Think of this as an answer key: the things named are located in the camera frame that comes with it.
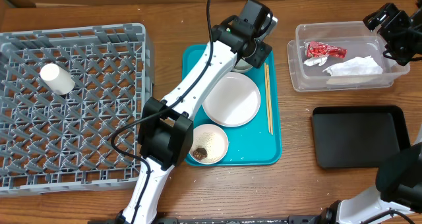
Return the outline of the large white tissue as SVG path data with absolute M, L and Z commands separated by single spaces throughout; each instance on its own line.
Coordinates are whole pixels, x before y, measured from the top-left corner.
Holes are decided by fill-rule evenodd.
M 343 63 L 336 63 L 324 69 L 330 76 L 359 76 L 382 74 L 382 67 L 371 57 L 354 57 Z

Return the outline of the small torn white tissue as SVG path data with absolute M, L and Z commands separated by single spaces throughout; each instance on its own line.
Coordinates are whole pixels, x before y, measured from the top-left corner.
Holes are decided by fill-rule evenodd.
M 311 57 L 303 62 L 304 65 L 311 67 L 314 65 L 323 66 L 328 60 L 328 56 Z

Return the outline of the grey ceramic bowl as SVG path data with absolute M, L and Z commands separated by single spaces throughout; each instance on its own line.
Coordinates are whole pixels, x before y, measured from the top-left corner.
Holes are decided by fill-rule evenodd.
M 250 71 L 252 68 L 252 65 L 248 64 L 248 62 L 244 61 L 243 59 L 240 59 L 239 62 L 232 68 L 232 71 L 244 74 Z

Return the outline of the large white plate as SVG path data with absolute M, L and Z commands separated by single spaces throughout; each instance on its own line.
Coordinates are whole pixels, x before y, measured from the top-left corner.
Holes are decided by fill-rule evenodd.
M 258 86 L 244 74 L 229 72 L 214 86 L 202 107 L 213 122 L 237 127 L 253 120 L 260 103 Z

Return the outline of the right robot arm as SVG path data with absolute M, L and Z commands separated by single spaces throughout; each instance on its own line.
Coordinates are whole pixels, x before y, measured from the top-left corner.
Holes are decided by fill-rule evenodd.
M 363 19 L 386 41 L 383 53 L 404 66 L 421 60 L 421 0 L 417 10 L 407 15 L 393 3 Z M 309 223 L 381 223 L 400 216 L 421 213 L 421 143 L 418 142 L 388 158 L 377 171 L 375 185 L 354 198 L 337 200 L 309 220 Z

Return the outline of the white paper cup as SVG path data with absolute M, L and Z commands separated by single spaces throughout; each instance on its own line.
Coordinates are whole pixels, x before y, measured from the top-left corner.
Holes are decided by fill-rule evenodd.
M 40 77 L 52 92 L 60 96 L 70 93 L 75 87 L 71 74 L 54 63 L 44 65 Z

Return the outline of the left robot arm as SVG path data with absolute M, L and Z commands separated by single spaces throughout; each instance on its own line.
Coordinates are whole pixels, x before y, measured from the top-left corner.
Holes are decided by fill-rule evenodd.
M 210 40 L 202 57 L 182 82 L 161 100 L 149 98 L 141 119 L 117 129 L 115 139 L 128 128 L 139 127 L 140 155 L 118 150 L 141 161 L 140 175 L 131 201 L 116 223 L 152 223 L 158 200 L 171 171 L 187 156 L 193 145 L 193 120 L 200 106 L 215 87 L 240 60 L 259 68 L 272 48 L 264 42 L 277 26 L 272 14 L 230 16 L 220 24 L 208 26 Z

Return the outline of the red snack wrapper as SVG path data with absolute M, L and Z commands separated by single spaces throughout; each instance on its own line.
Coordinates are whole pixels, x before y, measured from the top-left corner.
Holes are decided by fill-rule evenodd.
M 343 59 L 347 54 L 347 49 L 342 47 L 336 47 L 321 42 L 307 42 L 306 44 L 306 55 L 308 57 L 338 57 Z

